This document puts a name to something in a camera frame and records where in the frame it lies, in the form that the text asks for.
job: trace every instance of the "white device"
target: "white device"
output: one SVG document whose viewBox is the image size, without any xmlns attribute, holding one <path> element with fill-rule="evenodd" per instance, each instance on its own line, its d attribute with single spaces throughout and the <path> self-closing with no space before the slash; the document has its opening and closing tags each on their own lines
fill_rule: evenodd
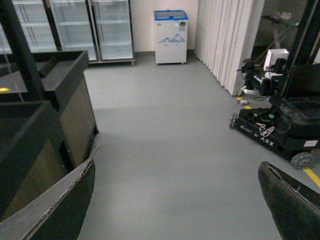
<svg viewBox="0 0 320 240">
<path fill-rule="evenodd" d="M 269 49 L 263 65 L 264 71 L 269 71 L 270 67 L 276 64 L 277 59 L 288 59 L 289 52 L 285 48 Z"/>
<path fill-rule="evenodd" d="M 187 61 L 188 16 L 183 10 L 154 11 L 155 63 Z"/>
</svg>

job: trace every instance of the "black metal pole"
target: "black metal pole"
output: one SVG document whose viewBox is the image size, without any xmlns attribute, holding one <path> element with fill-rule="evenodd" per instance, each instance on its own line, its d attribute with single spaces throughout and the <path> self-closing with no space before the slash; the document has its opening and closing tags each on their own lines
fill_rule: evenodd
<svg viewBox="0 0 320 240">
<path fill-rule="evenodd" d="M 311 65 L 316 58 L 320 47 L 319 20 L 320 0 L 308 0 L 283 73 L 283 97 L 287 95 L 294 66 Z"/>
<path fill-rule="evenodd" d="M 45 100 L 42 80 L 11 0 L 0 0 L 0 23 L 28 90 L 27 100 Z"/>
</svg>

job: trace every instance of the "yellow floor tape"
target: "yellow floor tape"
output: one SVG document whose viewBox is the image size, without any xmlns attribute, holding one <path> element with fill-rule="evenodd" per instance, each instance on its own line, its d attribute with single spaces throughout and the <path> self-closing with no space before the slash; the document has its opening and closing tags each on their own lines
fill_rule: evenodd
<svg viewBox="0 0 320 240">
<path fill-rule="evenodd" d="M 242 100 L 243 98 L 241 96 L 235 97 L 237 100 Z M 244 106 L 246 109 L 252 109 L 249 105 Z M 309 176 L 309 178 L 314 181 L 314 183 L 320 188 L 320 178 L 308 167 L 304 168 L 303 171 Z"/>
</svg>

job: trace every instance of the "chest freezer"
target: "chest freezer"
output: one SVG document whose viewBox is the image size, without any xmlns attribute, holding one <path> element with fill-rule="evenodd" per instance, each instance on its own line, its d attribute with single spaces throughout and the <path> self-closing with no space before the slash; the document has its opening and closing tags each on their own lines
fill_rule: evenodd
<svg viewBox="0 0 320 240">
<path fill-rule="evenodd" d="M 155 63 L 187 60 L 188 16 L 183 10 L 154 11 Z"/>
</svg>

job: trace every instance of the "caster wheel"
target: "caster wheel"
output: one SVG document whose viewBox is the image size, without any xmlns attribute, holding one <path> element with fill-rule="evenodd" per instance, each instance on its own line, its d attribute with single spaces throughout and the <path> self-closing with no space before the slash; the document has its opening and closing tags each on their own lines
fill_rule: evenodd
<svg viewBox="0 0 320 240">
<path fill-rule="evenodd" d="M 232 113 L 232 115 L 230 117 L 230 123 L 229 123 L 229 127 L 231 129 L 234 129 L 236 127 L 237 118 L 238 118 L 238 114 Z"/>
<path fill-rule="evenodd" d="M 314 161 L 315 161 L 314 155 L 310 152 L 304 151 L 304 152 L 298 153 L 297 155 L 294 155 L 291 158 L 290 163 L 294 169 L 301 170 L 305 167 L 310 166 L 312 163 L 314 163 Z"/>
</svg>

